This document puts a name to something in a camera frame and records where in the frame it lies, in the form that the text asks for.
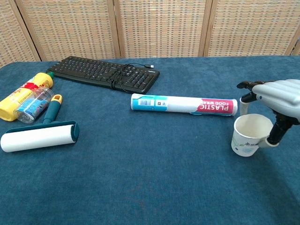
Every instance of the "lint roller handle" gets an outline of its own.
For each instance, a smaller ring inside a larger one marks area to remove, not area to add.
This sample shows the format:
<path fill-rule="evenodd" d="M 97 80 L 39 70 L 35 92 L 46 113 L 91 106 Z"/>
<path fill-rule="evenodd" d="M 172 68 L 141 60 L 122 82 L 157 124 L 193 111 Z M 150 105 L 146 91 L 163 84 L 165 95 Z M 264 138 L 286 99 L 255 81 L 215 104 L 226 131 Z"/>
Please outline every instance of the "lint roller handle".
<path fill-rule="evenodd" d="M 44 124 L 55 121 L 55 118 L 60 110 L 61 103 L 62 103 L 62 96 L 54 95 L 49 103 L 47 112 L 45 114 L 45 117 L 43 120 Z"/>

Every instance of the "cable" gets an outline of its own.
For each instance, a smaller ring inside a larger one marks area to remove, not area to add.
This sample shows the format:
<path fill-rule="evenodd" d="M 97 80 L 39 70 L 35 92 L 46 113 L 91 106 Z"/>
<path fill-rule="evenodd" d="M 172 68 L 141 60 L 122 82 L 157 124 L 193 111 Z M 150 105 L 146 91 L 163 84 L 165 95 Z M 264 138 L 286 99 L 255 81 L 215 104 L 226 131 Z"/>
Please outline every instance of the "cable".
<path fill-rule="evenodd" d="M 120 70 L 118 69 L 113 75 L 112 77 L 110 78 L 111 79 L 111 88 L 114 89 L 114 86 L 115 84 L 118 83 L 118 81 L 120 81 L 120 87 L 122 88 L 123 91 L 127 92 L 127 93 L 132 93 L 130 91 L 127 91 L 123 88 L 123 85 L 122 85 L 122 77 L 123 77 L 123 72 L 125 72 L 125 69 L 133 64 L 137 64 L 137 65 L 140 65 L 140 66 L 144 66 L 146 68 L 154 68 L 153 65 L 150 65 L 150 64 L 140 64 L 140 63 L 136 63 L 136 62 L 131 62 L 131 63 L 128 63 L 128 64 L 124 64 Z"/>

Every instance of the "keyboard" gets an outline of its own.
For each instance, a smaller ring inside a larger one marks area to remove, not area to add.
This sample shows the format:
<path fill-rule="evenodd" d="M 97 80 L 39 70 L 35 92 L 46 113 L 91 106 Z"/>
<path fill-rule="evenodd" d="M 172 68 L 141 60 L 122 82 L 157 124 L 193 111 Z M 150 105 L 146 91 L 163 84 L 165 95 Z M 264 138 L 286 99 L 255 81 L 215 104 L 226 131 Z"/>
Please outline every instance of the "keyboard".
<path fill-rule="evenodd" d="M 61 60 L 48 68 L 48 72 L 75 82 L 137 94 L 147 93 L 159 76 L 158 70 L 136 67 L 134 63 L 118 64 L 76 56 Z"/>

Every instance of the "paper cup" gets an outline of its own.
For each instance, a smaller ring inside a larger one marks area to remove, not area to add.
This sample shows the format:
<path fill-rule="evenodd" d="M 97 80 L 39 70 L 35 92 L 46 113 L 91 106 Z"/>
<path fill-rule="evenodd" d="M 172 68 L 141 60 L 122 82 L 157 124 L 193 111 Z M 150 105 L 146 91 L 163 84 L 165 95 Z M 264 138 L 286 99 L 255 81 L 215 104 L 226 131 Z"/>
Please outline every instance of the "paper cup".
<path fill-rule="evenodd" d="M 242 115 L 234 122 L 231 141 L 232 150 L 244 157 L 253 155 L 260 141 L 269 136 L 273 124 L 267 117 L 260 114 Z"/>

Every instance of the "bottle label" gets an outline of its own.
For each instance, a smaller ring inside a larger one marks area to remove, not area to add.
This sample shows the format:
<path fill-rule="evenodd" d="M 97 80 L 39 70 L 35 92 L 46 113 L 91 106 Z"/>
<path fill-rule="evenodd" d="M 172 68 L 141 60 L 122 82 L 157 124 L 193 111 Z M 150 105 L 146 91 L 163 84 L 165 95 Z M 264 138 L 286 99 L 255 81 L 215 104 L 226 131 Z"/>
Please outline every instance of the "bottle label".
<path fill-rule="evenodd" d="M 232 115 L 233 109 L 234 102 L 230 99 L 202 98 L 202 104 L 193 114 Z"/>
<path fill-rule="evenodd" d="M 21 104 L 23 101 L 25 101 L 30 95 L 31 91 L 25 91 L 26 89 L 18 88 L 15 90 L 13 93 L 11 93 L 8 97 L 10 101 L 16 103 L 16 104 Z"/>
<path fill-rule="evenodd" d="M 43 74 L 43 73 L 38 73 L 32 79 L 30 79 L 29 81 L 27 81 L 27 83 L 34 83 L 39 88 L 40 87 L 51 88 L 52 84 L 50 84 L 50 80 L 52 80 L 52 79 L 50 78 L 49 75 Z"/>
<path fill-rule="evenodd" d="M 32 120 L 35 120 L 36 117 L 48 106 L 48 101 L 32 99 L 25 100 L 22 105 L 17 109 L 19 112 L 27 114 Z"/>
<path fill-rule="evenodd" d="M 36 89 L 38 89 L 38 86 L 35 83 L 30 83 L 30 82 L 26 82 L 22 88 L 27 88 L 30 89 L 32 91 L 35 91 Z"/>
<path fill-rule="evenodd" d="M 133 110 L 167 111 L 168 101 L 166 96 L 138 95 L 132 99 Z"/>

